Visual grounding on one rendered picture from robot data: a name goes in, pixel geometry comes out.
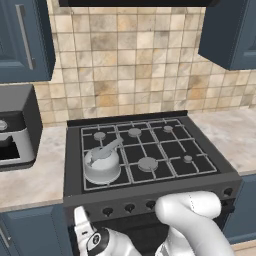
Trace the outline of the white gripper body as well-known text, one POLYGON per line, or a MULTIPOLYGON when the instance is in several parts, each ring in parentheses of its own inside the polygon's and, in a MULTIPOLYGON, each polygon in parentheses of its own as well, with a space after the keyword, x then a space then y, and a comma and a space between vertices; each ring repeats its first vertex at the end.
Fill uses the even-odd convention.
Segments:
POLYGON ((82 206, 74 209, 75 232, 77 234, 88 234, 90 232, 90 222, 82 206))

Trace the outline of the grey metal kettle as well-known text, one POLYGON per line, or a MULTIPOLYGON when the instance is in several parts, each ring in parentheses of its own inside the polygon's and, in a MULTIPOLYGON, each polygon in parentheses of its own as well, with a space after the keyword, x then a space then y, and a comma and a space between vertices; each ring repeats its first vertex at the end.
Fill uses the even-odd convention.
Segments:
POLYGON ((89 150, 84 157, 85 179, 94 184, 108 184, 115 181, 120 173, 117 147, 123 142, 117 138, 103 148, 89 150))

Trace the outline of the blue base cupboard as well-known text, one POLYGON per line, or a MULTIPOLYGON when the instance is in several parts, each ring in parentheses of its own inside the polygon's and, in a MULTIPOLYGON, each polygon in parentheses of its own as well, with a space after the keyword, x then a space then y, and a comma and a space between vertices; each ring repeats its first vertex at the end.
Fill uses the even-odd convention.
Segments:
POLYGON ((242 177, 243 182, 223 233, 230 244, 256 240, 256 174, 242 177))
POLYGON ((0 213, 0 256, 73 256, 62 205, 0 213))

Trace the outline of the black oven door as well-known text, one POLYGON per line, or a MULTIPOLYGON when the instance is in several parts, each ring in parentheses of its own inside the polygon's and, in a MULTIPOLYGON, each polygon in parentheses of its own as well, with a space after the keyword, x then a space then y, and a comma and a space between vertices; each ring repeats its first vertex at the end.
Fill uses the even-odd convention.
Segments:
MULTIPOLYGON (((150 200, 156 202, 156 199, 146 199, 141 202, 120 203, 114 201, 114 203, 106 205, 96 203, 82 206, 90 213, 89 220, 96 229, 106 227, 124 233, 130 237, 143 256, 153 256, 157 247, 165 240, 169 228, 167 225, 160 223, 155 215, 154 208, 150 210, 146 207, 146 203, 150 200), (131 213, 125 211, 127 204, 135 205, 135 209, 131 213), (113 213, 109 217, 102 213, 102 210, 107 207, 113 209, 113 213)), ((221 206, 220 216, 215 217, 213 220, 223 230, 227 217, 234 212, 234 199, 221 200, 221 206)), ((73 255, 79 256, 74 231, 74 209, 76 207, 78 205, 69 207, 64 205, 73 255)))

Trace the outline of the dark grey gas stove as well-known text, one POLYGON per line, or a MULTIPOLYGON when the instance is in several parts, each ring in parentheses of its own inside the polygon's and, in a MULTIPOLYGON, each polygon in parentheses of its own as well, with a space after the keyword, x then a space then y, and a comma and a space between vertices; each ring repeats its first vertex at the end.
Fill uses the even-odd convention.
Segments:
POLYGON ((185 110, 67 122, 63 207, 141 202, 192 191, 235 201, 241 182, 185 110), (120 176, 104 185, 87 181, 86 153, 119 137, 120 176), (224 196, 226 188, 233 189, 231 196, 224 196))

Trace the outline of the black and grey countertop appliance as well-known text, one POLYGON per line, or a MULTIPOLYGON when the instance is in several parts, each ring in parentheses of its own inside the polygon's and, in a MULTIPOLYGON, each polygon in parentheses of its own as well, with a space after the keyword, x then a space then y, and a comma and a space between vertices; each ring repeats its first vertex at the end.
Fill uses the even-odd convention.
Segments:
POLYGON ((42 130, 34 86, 0 86, 0 172, 30 168, 42 130))

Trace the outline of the black range hood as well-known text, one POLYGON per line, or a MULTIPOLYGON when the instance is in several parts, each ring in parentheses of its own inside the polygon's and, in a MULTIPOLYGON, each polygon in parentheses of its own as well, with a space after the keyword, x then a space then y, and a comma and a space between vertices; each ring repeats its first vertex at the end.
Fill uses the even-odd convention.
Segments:
POLYGON ((220 0, 58 0, 60 7, 213 7, 220 0))

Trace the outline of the blue wall cupboard door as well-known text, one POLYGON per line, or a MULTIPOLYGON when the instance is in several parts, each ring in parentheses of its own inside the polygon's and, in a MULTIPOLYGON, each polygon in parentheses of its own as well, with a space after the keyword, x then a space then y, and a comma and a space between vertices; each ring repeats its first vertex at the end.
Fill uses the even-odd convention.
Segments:
POLYGON ((46 0, 0 0, 0 83, 50 81, 56 58, 46 0), (28 67, 15 5, 23 16, 34 69, 28 67))

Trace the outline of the blue wall cupboard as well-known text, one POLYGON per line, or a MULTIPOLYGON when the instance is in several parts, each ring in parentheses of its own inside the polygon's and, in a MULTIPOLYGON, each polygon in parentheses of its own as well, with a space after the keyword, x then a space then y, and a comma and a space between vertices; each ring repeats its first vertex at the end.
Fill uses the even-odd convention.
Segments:
POLYGON ((256 69, 256 0, 207 7, 198 54, 226 70, 256 69))

